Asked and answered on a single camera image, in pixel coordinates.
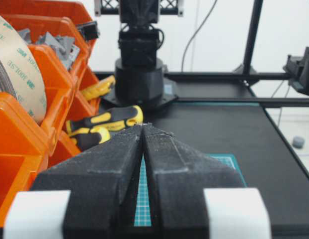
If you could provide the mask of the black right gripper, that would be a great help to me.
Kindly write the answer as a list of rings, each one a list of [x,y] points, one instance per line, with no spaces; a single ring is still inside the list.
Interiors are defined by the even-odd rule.
[[[288,55],[283,69],[290,75],[289,85],[298,93],[309,96],[309,46],[303,56]]]

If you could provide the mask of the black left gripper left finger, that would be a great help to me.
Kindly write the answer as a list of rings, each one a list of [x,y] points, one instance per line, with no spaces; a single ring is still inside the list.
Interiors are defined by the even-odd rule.
[[[37,175],[17,193],[5,239],[109,239],[142,158],[137,124]]]

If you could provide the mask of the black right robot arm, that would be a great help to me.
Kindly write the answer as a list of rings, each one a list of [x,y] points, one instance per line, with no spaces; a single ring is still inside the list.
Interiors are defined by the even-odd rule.
[[[288,145],[267,108],[309,107],[309,47],[288,56],[283,73],[257,73],[252,56],[262,10],[254,2],[243,63],[234,72],[176,73],[157,51],[164,41],[152,25],[159,16],[182,16],[181,1],[104,0],[97,13],[117,14],[120,58],[113,104],[140,104],[157,126],[175,129],[198,149],[233,154],[243,180],[259,188],[277,239],[309,239],[309,173]]]

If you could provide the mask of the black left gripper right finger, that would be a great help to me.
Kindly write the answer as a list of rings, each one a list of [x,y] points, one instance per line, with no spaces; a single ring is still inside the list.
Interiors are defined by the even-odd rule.
[[[258,189],[215,158],[151,124],[143,126],[152,221],[165,239],[269,239]]]

